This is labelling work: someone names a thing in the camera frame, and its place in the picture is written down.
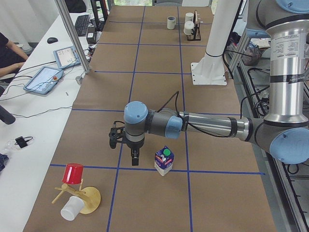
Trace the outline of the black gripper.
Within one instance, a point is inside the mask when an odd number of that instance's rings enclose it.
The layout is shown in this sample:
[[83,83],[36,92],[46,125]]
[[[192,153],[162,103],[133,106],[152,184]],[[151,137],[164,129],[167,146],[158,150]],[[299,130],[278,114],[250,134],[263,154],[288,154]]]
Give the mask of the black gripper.
[[140,156],[140,148],[144,145],[144,139],[133,142],[128,141],[127,146],[131,149],[131,164],[132,166],[138,166],[139,165],[139,156]]

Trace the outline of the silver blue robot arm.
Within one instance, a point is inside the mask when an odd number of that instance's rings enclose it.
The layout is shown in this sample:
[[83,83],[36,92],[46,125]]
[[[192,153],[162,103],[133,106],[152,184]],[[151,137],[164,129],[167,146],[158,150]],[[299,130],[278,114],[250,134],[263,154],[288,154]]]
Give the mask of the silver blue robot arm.
[[124,142],[131,148],[133,165],[146,133],[178,138],[181,131],[197,130],[215,137],[237,137],[253,143],[288,164],[309,157],[309,120],[303,115],[305,43],[309,29],[306,0],[252,0],[249,2],[247,35],[271,38],[270,109],[262,119],[212,117],[153,111],[140,101],[125,106]]

